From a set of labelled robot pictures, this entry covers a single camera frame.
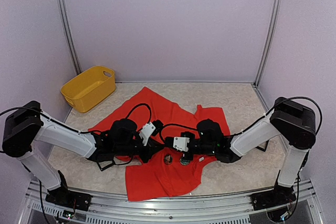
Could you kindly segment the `red t-shirt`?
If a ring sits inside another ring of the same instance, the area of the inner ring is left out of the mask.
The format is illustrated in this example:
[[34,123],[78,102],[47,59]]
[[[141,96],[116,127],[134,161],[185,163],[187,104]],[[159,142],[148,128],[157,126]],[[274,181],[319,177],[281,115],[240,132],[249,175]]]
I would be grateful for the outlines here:
[[[179,136],[187,131],[188,127],[196,134],[197,123],[206,119],[218,123],[224,134],[230,134],[222,108],[204,108],[198,105],[196,112],[192,114],[147,87],[96,124],[93,130],[108,130],[114,121],[126,116],[138,127],[142,127],[148,119],[162,121],[168,125],[162,131],[163,137]],[[167,154],[173,157],[171,165],[164,164],[163,158]],[[181,152],[164,148],[154,154],[147,163],[127,166],[125,184],[128,200],[142,201],[188,194],[201,184],[203,168],[216,160],[214,156],[195,155],[189,165],[183,166],[180,164],[181,157]]]

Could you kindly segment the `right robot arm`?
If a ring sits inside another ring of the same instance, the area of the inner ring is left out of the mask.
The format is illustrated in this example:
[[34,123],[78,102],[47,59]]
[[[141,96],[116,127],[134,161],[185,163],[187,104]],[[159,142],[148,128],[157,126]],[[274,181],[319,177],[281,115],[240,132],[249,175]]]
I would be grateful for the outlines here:
[[225,136],[218,123],[207,119],[196,127],[198,138],[191,132],[183,132],[173,138],[173,148],[181,151],[185,160],[191,160],[196,154],[209,155],[229,164],[240,160],[260,144],[282,136],[289,146],[273,189],[251,196],[253,208],[260,210],[298,199],[293,186],[316,143],[319,128],[313,109],[297,103],[295,97],[279,97],[268,112],[239,133]]

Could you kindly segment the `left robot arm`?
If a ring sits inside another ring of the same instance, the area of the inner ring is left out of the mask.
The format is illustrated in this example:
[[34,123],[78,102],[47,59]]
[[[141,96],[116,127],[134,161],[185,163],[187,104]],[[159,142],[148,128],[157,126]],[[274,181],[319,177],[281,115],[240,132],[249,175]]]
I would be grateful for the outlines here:
[[8,114],[4,125],[2,153],[18,159],[47,189],[46,201],[74,210],[88,210],[91,196],[69,190],[61,171],[54,169],[34,149],[34,142],[45,142],[76,153],[96,163],[101,171],[116,165],[115,157],[138,157],[148,162],[164,144],[155,141],[161,127],[156,120],[138,129],[129,118],[116,120],[106,131],[79,131],[44,113],[40,103],[30,101],[24,106],[1,112]]

